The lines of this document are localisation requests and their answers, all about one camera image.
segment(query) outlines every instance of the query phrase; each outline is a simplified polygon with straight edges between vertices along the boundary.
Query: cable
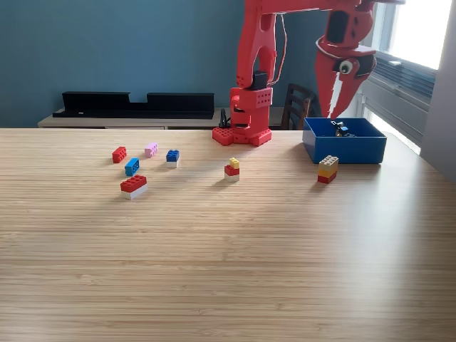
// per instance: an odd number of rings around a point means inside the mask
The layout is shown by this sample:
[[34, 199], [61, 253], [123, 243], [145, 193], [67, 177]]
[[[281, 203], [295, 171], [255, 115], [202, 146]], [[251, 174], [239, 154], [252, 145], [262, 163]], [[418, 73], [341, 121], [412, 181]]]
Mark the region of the cable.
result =
[[277, 73], [277, 77], [275, 81], [272, 81], [268, 83], [268, 86], [273, 86], [277, 82], [279, 82], [280, 75], [282, 74], [282, 68], [284, 67], [284, 62], [285, 62], [285, 55], [286, 55], [286, 45], [288, 43], [288, 38], [286, 37], [286, 29], [285, 29], [285, 20], [284, 20], [284, 15], [280, 14], [281, 20], [282, 20], [282, 27], [284, 28], [284, 51], [282, 53], [282, 60], [280, 61], [280, 66], [279, 66], [279, 71]]

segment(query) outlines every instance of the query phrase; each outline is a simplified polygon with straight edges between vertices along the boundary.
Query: wooden table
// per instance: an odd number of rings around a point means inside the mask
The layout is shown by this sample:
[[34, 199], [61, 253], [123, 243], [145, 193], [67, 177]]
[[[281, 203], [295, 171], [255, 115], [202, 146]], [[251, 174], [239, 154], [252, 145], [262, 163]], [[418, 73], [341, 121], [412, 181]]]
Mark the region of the wooden table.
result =
[[[132, 202], [119, 145], [148, 178]], [[330, 185], [300, 132], [3, 129], [0, 146], [0, 341], [456, 341], [456, 189], [393, 137]]]

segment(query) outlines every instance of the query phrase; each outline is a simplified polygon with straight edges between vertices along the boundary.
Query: blue lego brick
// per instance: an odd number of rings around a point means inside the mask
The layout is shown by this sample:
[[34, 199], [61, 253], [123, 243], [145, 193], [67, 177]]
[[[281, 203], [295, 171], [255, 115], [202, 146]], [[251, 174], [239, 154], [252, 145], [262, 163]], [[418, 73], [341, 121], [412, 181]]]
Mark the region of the blue lego brick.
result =
[[125, 175], [133, 177], [140, 168], [140, 160], [138, 158], [131, 158], [125, 166]]
[[178, 150], [170, 150], [166, 155], [167, 162], [177, 162], [179, 160], [179, 151]]

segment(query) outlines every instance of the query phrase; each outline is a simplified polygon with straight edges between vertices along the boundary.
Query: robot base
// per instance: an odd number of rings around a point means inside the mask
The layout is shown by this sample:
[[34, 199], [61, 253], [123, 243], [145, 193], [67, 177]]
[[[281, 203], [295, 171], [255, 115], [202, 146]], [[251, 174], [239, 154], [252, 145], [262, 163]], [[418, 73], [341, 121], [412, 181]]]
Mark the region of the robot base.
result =
[[260, 146], [272, 139], [272, 132], [271, 130], [264, 130], [252, 138], [247, 138], [243, 134], [234, 133], [232, 128], [217, 127], [212, 130], [212, 138], [223, 146], [229, 146], [233, 143]]

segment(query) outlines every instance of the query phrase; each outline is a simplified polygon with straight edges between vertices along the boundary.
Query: stacked lego bricks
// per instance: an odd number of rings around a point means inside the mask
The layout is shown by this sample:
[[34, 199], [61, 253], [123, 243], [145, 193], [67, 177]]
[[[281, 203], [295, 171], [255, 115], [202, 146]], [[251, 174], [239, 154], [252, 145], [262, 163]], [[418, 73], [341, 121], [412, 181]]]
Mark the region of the stacked lego bricks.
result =
[[180, 163], [180, 154], [178, 150], [170, 150], [166, 154], [166, 167], [177, 168]]
[[136, 175], [120, 184], [122, 197], [133, 200], [147, 190], [147, 179], [144, 176]]
[[337, 157], [328, 156], [318, 165], [318, 181], [320, 183], [329, 184], [336, 178], [339, 166], [339, 159]]
[[158, 146], [156, 142], [150, 143], [146, 148], [144, 149], [144, 155], [146, 158], [152, 158], [155, 153], [158, 151]]
[[239, 181], [239, 161], [236, 158], [231, 158], [229, 164], [225, 166], [225, 179], [228, 182]]

